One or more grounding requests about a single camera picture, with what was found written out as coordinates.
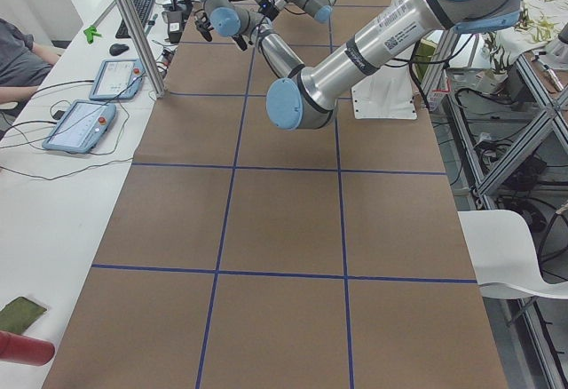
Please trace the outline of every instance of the robotic arm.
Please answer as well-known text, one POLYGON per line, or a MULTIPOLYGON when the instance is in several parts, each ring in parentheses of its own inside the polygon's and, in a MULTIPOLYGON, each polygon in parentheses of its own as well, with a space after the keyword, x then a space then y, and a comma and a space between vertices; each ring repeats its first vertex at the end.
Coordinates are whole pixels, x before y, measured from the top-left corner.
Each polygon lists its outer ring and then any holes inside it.
POLYGON ((202 2, 220 35, 243 34, 258 44, 281 77, 268 91, 268 115, 276 126, 294 130, 329 124, 335 118, 336 101, 342 92, 435 29, 480 33, 513 26, 518 21, 521 0, 398 0, 316 67, 303 64, 272 30, 266 15, 246 15, 228 0, 214 6, 209 0, 202 2))

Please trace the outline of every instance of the red cup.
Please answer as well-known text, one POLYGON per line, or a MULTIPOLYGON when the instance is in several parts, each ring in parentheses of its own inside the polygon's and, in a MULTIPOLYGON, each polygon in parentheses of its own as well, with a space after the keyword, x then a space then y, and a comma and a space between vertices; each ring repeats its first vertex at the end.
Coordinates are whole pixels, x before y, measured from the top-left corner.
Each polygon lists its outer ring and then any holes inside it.
POLYGON ((0 331, 0 361, 44 365, 54 354, 55 346, 50 342, 0 331))

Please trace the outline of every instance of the computer mouse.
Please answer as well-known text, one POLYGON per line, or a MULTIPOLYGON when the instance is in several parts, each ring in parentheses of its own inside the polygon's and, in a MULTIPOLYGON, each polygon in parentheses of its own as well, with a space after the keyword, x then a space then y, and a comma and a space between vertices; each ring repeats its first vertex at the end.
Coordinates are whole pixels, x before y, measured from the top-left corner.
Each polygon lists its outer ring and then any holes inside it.
POLYGON ((119 43, 115 43, 113 45, 110 46, 110 49, 108 49, 108 52, 112 55, 112 56, 118 56, 119 54, 123 54, 124 52, 126 52, 127 50, 129 50, 129 46, 126 44, 119 44, 119 43))

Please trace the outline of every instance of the black keyboard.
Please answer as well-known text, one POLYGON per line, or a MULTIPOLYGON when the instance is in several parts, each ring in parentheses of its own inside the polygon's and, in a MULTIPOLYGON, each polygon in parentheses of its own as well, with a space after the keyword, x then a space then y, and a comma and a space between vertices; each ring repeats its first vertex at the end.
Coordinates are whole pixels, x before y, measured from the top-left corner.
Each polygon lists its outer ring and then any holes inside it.
MULTIPOLYGON (((136 9, 138 17, 140 18, 142 28, 144 28, 146 26, 146 23, 148 22, 148 19, 150 19, 150 13, 152 12, 152 8, 154 7, 154 0, 132 0, 132 2, 134 3, 134 8, 136 9)), ((121 22, 121 26, 118 27, 118 31, 116 31, 115 37, 130 38, 124 20, 121 22)))

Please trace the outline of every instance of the person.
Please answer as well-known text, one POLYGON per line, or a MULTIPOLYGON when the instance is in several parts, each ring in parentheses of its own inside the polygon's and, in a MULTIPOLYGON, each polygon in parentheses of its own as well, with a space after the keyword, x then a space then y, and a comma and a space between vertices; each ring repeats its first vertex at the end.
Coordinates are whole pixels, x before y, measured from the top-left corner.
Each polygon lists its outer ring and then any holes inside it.
POLYGON ((19 113, 58 59, 32 35, 0 19, 0 104, 18 102, 14 111, 19 113))

